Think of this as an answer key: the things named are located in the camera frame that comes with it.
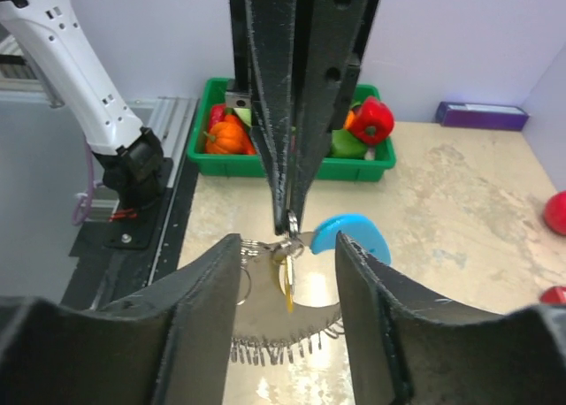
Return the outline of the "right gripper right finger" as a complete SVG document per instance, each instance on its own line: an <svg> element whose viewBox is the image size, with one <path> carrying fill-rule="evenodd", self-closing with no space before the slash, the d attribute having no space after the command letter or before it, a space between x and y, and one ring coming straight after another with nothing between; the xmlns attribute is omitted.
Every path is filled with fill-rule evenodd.
<svg viewBox="0 0 566 405"><path fill-rule="evenodd" d="M506 315L438 294L339 234L335 270L358 404L562 404L565 308Z"/></svg>

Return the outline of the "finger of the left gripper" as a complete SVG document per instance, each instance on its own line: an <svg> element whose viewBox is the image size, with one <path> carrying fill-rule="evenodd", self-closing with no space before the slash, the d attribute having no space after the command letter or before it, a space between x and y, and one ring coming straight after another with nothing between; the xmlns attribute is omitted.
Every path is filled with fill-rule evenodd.
<svg viewBox="0 0 566 405"><path fill-rule="evenodd" d="M302 220L309 188L331 135L329 125L367 0L313 0L304 80L297 102L289 209Z"/></svg>
<svg viewBox="0 0 566 405"><path fill-rule="evenodd" d="M252 140L272 191L274 232L287 229L297 0L244 0L251 58Z"/></svg>

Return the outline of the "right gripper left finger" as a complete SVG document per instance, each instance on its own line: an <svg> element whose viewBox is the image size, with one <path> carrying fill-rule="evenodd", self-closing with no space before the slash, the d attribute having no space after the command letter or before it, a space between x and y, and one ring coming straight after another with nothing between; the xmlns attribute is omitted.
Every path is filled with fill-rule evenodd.
<svg viewBox="0 0 566 405"><path fill-rule="evenodd" d="M99 310L1 301L4 404L219 404L241 238Z"/></svg>

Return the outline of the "blue grey keyring with rings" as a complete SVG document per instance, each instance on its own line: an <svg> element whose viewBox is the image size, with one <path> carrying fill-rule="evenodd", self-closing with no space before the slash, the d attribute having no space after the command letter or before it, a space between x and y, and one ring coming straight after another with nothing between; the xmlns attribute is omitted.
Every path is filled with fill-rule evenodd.
<svg viewBox="0 0 566 405"><path fill-rule="evenodd" d="M337 233L344 233L383 264L392 262L384 236L360 214L328 218L310 232L290 233L273 243L241 243L240 292L230 359L254 366L282 365L321 349L323 339L344 333L332 265ZM277 246L294 257L294 311L272 280L271 257Z"/></svg>

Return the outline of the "small yellow key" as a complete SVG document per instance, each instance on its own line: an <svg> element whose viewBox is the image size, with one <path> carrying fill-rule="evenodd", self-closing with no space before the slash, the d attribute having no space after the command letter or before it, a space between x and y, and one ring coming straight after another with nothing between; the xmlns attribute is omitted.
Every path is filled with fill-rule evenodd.
<svg viewBox="0 0 566 405"><path fill-rule="evenodd" d="M294 311L294 257L288 248L277 246L271 257L272 280L284 295L287 312Z"/></svg>

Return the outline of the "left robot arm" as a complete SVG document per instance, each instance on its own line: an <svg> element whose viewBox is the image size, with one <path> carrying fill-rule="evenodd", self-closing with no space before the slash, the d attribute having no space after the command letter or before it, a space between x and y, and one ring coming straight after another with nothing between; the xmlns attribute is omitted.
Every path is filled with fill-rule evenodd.
<svg viewBox="0 0 566 405"><path fill-rule="evenodd" d="M234 79L272 191L276 234L296 233L331 132L346 119L379 0L229 0ZM1 0L1 22L80 123L122 202L161 195L160 140L128 108L70 0Z"/></svg>

